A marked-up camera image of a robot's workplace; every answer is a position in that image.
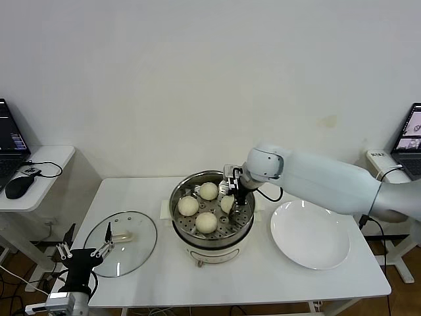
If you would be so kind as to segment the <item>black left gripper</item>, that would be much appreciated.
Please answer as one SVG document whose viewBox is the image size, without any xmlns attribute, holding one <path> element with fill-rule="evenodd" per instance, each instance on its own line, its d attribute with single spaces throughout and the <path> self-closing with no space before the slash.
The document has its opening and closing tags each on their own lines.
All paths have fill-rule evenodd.
<svg viewBox="0 0 421 316">
<path fill-rule="evenodd" d="M 86 248 L 70 251 L 75 227 L 76 224 L 73 223 L 69 230 L 64 234 L 62 242 L 59 242 L 56 245 L 62 263 L 68 269 L 62 291 L 92 293 L 89 287 L 91 272 L 93 271 L 93 268 L 102 264 L 102 257 L 108 256 L 114 248 L 111 223 L 108 222 L 105 240 L 100 247 L 96 249 Z"/>
</svg>

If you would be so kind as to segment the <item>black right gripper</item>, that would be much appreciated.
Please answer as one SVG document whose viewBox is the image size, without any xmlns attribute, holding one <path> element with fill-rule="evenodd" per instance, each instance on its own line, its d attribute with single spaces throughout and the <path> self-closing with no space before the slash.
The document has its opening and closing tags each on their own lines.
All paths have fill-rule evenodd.
<svg viewBox="0 0 421 316">
<path fill-rule="evenodd" d="M 253 191 L 253 182 L 244 174 L 240 174 L 235 180 L 222 180 L 218 190 L 223 196 L 235 196 L 235 203 L 230 209 L 230 218 L 233 219 L 243 212 L 242 205 L 245 205 L 247 194 Z"/>
</svg>

